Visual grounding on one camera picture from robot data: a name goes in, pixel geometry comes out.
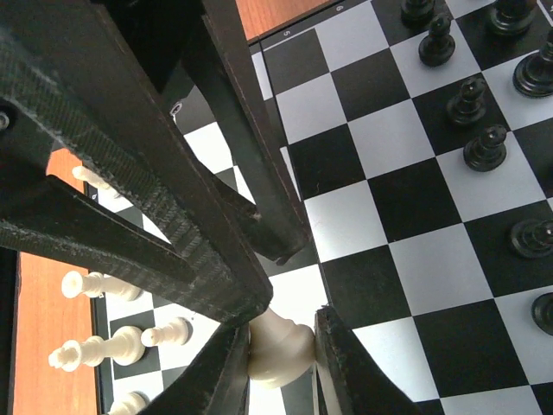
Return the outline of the white rook piece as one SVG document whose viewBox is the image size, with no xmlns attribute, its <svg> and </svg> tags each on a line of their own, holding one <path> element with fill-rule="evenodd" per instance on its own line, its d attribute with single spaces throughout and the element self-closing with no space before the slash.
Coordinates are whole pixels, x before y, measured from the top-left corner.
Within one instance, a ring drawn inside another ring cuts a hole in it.
<svg viewBox="0 0 553 415">
<path fill-rule="evenodd" d="M 96 175 L 85 166 L 74 167 L 72 169 L 72 174 L 75 179 L 86 182 L 96 189 L 102 189 L 105 191 L 113 190 L 113 187 L 108 182 L 106 182 L 103 178 Z"/>
</svg>

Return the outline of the black magnetic chess board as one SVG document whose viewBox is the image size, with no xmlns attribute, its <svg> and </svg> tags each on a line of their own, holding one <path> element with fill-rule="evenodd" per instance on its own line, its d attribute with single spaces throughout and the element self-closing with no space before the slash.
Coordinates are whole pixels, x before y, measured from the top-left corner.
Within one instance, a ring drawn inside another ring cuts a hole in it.
<svg viewBox="0 0 553 415">
<path fill-rule="evenodd" d="M 552 100 L 516 91 L 517 64 L 552 25 L 496 37 L 488 1 L 439 1 L 456 49 L 439 67 L 397 1 L 343 1 L 251 44 L 270 122 L 313 240 L 262 267 L 272 309 L 312 325 L 333 306 L 385 374 L 426 414 L 549 414 L 552 338 L 531 318 L 552 259 L 508 233 L 552 216 Z M 486 114 L 451 123 L 447 102 L 482 78 Z M 478 172 L 465 145 L 503 125 L 506 159 Z"/>
</svg>

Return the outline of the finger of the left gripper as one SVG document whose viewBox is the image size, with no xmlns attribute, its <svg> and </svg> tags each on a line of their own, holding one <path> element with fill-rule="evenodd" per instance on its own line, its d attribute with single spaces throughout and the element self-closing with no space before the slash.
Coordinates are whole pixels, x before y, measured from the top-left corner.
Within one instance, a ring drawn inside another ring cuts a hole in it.
<svg viewBox="0 0 553 415">
<path fill-rule="evenodd" d="M 101 271 L 222 323 L 273 290 L 236 217 L 240 197 L 195 157 L 161 77 L 200 10 L 175 1 L 4 1 L 1 244 Z M 60 143 L 144 213 L 157 238 L 47 173 Z"/>
<path fill-rule="evenodd" d="M 256 202 L 256 252 L 283 265 L 309 241 L 304 209 L 278 147 L 237 4 L 187 1 L 181 64 L 199 88 Z"/>
</svg>

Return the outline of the white bishop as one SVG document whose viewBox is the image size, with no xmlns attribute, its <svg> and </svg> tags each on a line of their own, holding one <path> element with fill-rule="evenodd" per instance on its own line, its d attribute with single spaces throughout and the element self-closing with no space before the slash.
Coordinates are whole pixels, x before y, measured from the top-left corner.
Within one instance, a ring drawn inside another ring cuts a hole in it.
<svg viewBox="0 0 553 415">
<path fill-rule="evenodd" d="M 107 415 L 137 415 L 146 406 L 146 400 L 139 393 L 126 393 L 112 403 Z"/>
<path fill-rule="evenodd" d="M 250 321 L 249 377 L 268 389 L 297 380 L 315 362 L 315 334 L 268 308 Z"/>
</svg>

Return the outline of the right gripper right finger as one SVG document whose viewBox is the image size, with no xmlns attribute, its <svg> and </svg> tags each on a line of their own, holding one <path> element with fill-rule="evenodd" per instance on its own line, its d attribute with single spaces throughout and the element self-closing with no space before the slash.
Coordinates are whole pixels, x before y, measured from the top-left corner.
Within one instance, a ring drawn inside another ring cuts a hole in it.
<svg viewBox="0 0 553 415">
<path fill-rule="evenodd" d="M 328 414 L 419 414 L 331 306 L 315 314 L 314 402 Z"/>
</svg>

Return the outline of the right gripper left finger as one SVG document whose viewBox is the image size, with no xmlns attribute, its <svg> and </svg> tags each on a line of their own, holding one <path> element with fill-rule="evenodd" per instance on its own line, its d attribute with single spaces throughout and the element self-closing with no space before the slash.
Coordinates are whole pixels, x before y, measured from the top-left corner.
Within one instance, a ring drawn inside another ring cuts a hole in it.
<svg viewBox="0 0 553 415">
<path fill-rule="evenodd" d="M 249 327 L 219 326 L 185 371 L 141 413 L 247 414 L 248 358 Z"/>
</svg>

